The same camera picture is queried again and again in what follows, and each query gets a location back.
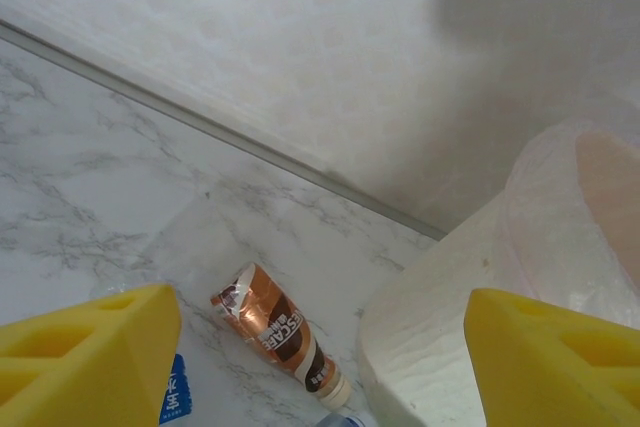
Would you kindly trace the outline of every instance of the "bottle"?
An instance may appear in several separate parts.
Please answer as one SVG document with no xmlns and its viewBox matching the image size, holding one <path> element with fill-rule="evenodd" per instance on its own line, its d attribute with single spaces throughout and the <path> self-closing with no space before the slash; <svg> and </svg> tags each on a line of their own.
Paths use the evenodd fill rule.
<svg viewBox="0 0 640 427">
<path fill-rule="evenodd" d="M 316 427 L 378 427 L 378 422 L 368 412 L 344 417 L 340 414 L 329 414 Z"/>
</svg>

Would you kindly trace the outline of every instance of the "blue package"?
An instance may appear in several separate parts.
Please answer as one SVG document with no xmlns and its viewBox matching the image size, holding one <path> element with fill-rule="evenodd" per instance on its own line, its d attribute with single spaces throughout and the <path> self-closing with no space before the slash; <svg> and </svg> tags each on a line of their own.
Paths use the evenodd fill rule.
<svg viewBox="0 0 640 427">
<path fill-rule="evenodd" d="M 191 393 L 185 374 L 184 359 L 176 354 L 171 367 L 171 375 L 167 384 L 167 393 L 162 403 L 160 424 L 184 417 L 191 413 Z"/>
</svg>

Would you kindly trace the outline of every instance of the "coffee tube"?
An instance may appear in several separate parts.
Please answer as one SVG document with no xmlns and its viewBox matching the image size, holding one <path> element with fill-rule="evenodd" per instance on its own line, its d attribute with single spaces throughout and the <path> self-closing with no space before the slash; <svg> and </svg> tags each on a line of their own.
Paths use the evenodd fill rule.
<svg viewBox="0 0 640 427">
<path fill-rule="evenodd" d="M 351 384 L 322 352 L 302 312 L 258 264 L 242 268 L 211 303 L 246 343 L 326 408 L 338 410 L 347 402 Z"/>
</svg>

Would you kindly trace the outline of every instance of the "tube cap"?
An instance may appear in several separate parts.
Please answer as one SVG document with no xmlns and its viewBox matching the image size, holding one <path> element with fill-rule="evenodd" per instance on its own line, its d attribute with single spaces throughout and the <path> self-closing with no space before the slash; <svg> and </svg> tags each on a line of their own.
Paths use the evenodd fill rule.
<svg viewBox="0 0 640 427">
<path fill-rule="evenodd" d="M 351 391 L 352 389 L 349 381 L 344 375 L 340 375 L 340 380 L 336 384 L 335 388 L 329 392 L 328 395 L 322 397 L 320 402 L 327 409 L 335 412 L 347 403 L 347 400 L 349 400 L 349 397 L 351 396 Z"/>
</svg>

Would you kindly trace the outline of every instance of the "plastic bag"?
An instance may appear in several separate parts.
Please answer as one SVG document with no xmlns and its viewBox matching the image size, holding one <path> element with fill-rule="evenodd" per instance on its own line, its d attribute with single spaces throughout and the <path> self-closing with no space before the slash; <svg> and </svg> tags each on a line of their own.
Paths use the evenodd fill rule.
<svg viewBox="0 0 640 427">
<path fill-rule="evenodd" d="M 515 292 L 640 328 L 640 131 L 552 127 L 517 160 L 494 261 Z"/>
</svg>

